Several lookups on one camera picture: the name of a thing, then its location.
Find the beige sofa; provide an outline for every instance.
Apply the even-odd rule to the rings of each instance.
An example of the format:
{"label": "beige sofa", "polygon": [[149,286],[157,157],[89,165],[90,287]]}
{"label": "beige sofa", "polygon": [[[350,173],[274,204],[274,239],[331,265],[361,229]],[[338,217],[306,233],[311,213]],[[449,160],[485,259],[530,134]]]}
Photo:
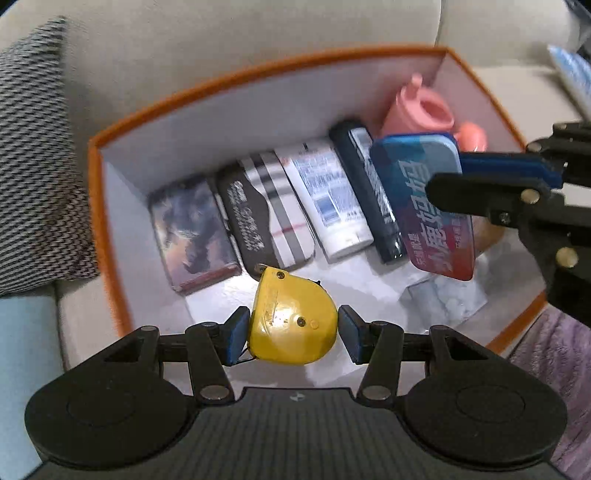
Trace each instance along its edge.
{"label": "beige sofa", "polygon": [[[57,15],[70,20],[67,96],[80,165],[89,137],[196,82],[293,54],[370,43],[447,44],[498,97],[527,140],[580,118],[548,43],[574,48],[563,0],[18,0],[0,48]],[[591,203],[586,189],[568,200]],[[62,345],[73,366],[116,339],[102,280],[59,285]]]}

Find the metal screw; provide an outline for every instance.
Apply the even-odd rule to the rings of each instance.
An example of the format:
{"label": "metal screw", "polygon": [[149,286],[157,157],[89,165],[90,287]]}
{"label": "metal screw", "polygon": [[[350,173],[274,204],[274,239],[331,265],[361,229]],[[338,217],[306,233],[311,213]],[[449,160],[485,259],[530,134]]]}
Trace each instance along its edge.
{"label": "metal screw", "polygon": [[392,392],[389,388],[383,387],[382,385],[370,385],[365,387],[361,394],[368,400],[383,401],[386,400]]}
{"label": "metal screw", "polygon": [[199,394],[206,400],[223,400],[230,394],[230,391],[223,385],[208,385],[203,387]]}
{"label": "metal screw", "polygon": [[379,336],[382,332],[382,329],[388,324],[388,322],[384,320],[374,320],[369,324],[369,331],[373,333],[375,336]]}
{"label": "metal screw", "polygon": [[510,225],[511,224],[511,215],[507,212],[503,212],[499,215],[499,220],[503,225]]}
{"label": "metal screw", "polygon": [[527,149],[530,152],[538,153],[542,151],[542,145],[540,145],[538,142],[532,142],[527,146]]}
{"label": "metal screw", "polygon": [[534,205],[540,201],[540,192],[534,189],[525,189],[521,192],[521,201],[529,205]]}
{"label": "metal screw", "polygon": [[556,263],[564,268],[573,268],[579,263],[579,256],[574,248],[562,247],[556,252]]}
{"label": "metal screw", "polygon": [[206,328],[210,337],[217,337],[220,334],[220,326],[216,322],[201,322],[198,325]]}

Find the checkered pillow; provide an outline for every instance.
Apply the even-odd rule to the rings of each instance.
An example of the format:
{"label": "checkered pillow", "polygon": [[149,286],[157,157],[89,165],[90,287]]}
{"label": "checkered pillow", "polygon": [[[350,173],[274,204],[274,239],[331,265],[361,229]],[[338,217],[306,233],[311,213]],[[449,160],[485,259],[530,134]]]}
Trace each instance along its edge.
{"label": "checkered pillow", "polygon": [[98,274],[58,18],[0,52],[0,294]]}

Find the white tube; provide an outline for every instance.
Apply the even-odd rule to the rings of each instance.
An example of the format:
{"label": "white tube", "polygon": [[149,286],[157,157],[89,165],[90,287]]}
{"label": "white tube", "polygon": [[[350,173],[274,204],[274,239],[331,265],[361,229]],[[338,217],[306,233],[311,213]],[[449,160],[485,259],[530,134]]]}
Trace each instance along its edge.
{"label": "white tube", "polygon": [[329,140],[277,148],[275,153],[329,261],[373,243],[359,202]]}

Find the phone case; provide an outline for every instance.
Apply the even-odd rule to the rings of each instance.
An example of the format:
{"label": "phone case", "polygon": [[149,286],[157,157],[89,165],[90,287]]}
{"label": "phone case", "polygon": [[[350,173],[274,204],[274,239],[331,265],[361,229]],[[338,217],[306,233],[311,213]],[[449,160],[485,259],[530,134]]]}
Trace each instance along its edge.
{"label": "phone case", "polygon": [[217,174],[217,189],[246,271],[290,270],[314,255],[314,237],[274,152],[254,154]]}
{"label": "phone case", "polygon": [[215,197],[203,177],[152,196],[156,240],[173,290],[203,288],[241,272]]}

